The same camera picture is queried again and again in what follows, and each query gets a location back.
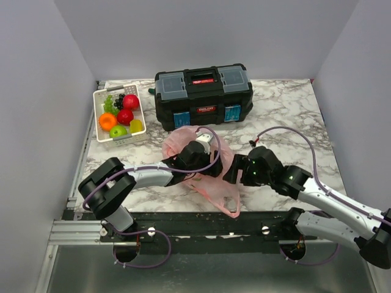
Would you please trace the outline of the pink plastic bag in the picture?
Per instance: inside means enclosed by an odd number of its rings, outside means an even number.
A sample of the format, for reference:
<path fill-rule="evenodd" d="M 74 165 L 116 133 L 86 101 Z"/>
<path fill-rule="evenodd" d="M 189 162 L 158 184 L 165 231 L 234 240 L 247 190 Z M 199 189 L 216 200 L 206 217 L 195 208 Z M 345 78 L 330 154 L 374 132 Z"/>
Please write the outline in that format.
<path fill-rule="evenodd" d="M 167 159 L 180 153 L 190 141 L 197 137 L 196 130 L 197 126 L 184 126 L 172 131 L 163 142 L 163 158 Z M 239 189 L 236 184 L 230 184 L 223 180 L 223 176 L 228 172 L 233 162 L 234 154 L 222 137 L 219 140 L 221 142 L 222 173 L 216 178 L 197 174 L 181 185 L 198 192 L 218 210 L 234 219 L 240 215 Z"/>

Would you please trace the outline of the yellow fake lemon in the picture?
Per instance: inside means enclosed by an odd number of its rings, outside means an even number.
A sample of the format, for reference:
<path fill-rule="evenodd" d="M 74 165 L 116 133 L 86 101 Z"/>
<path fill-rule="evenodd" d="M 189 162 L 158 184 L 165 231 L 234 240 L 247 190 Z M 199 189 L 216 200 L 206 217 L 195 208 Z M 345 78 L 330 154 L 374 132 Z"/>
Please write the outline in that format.
<path fill-rule="evenodd" d="M 130 133 L 135 134 L 137 132 L 143 131 L 144 127 L 141 120 L 133 119 L 130 121 Z"/>

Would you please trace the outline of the red fake apple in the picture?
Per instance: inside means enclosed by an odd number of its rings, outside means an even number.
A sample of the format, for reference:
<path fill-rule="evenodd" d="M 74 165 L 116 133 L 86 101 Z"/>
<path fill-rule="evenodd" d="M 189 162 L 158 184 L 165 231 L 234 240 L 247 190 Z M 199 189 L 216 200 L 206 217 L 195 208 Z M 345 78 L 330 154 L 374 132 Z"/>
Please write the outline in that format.
<path fill-rule="evenodd" d="M 132 110 L 129 109 L 122 109 L 117 114 L 117 121 L 121 125 L 129 126 L 133 119 L 134 119 L 134 114 Z"/>

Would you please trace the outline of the green fake apple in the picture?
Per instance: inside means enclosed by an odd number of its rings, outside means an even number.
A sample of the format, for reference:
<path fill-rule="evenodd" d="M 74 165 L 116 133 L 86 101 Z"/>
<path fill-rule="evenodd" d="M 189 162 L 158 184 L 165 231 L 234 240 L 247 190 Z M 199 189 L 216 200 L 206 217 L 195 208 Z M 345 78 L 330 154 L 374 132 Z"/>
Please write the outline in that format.
<path fill-rule="evenodd" d="M 128 134 L 128 131 L 122 125 L 115 125 L 109 131 L 109 136 L 110 136 L 110 138 L 113 138 L 113 139 L 116 138 L 116 137 L 125 136 L 127 134 Z"/>

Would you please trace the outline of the dark fake grape bunch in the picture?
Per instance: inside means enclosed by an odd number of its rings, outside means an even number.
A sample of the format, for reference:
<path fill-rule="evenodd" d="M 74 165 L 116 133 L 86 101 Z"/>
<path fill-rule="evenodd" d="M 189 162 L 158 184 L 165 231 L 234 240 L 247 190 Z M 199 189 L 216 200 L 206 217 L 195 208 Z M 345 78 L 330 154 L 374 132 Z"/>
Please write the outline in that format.
<path fill-rule="evenodd" d="M 124 97 L 125 97 L 125 94 L 119 94 L 118 98 L 116 98 L 115 101 L 114 101 L 114 106 L 115 106 L 118 110 L 122 110 L 122 109 L 123 109 L 123 100 L 124 100 Z"/>

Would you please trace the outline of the fake orange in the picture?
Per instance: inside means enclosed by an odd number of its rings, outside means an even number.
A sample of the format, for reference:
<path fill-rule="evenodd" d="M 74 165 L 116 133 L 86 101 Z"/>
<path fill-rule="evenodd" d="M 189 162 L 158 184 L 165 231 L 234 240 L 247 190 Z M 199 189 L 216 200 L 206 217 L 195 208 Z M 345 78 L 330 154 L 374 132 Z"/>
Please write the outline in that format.
<path fill-rule="evenodd" d="M 98 123 L 103 131 L 110 131 L 118 124 L 117 117 L 114 114 L 108 112 L 100 115 Z"/>

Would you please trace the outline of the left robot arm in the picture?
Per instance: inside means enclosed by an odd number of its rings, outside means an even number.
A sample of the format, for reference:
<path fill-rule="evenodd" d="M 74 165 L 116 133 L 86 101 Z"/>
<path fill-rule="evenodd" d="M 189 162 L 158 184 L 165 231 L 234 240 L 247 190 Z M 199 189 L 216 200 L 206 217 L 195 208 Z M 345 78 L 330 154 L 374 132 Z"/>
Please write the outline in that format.
<path fill-rule="evenodd" d="M 131 191 L 150 187 L 174 186 L 185 181 L 187 175 L 197 173 L 217 177 L 222 171 L 221 144 L 211 150 L 210 142 L 200 138 L 190 141 L 180 153 L 155 164 L 125 168 L 117 157 L 100 165 L 79 184 L 83 208 L 95 218 L 105 220 L 122 241 L 135 235 L 134 217 L 123 206 Z"/>

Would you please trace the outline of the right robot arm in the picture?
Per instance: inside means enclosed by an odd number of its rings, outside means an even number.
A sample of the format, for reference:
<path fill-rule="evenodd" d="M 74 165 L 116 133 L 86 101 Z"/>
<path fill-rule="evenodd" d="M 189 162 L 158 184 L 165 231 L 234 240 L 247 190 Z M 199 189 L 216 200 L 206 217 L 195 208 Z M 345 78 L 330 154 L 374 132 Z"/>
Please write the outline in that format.
<path fill-rule="evenodd" d="M 300 234 L 330 240 L 358 251 L 361 257 L 381 269 L 390 268 L 390 211 L 359 203 L 323 184 L 310 172 L 283 165 L 263 146 L 248 155 L 236 154 L 224 181 L 244 186 L 269 186 L 279 195 L 308 203 L 328 214 L 327 218 L 299 209 L 281 224 L 288 239 Z"/>

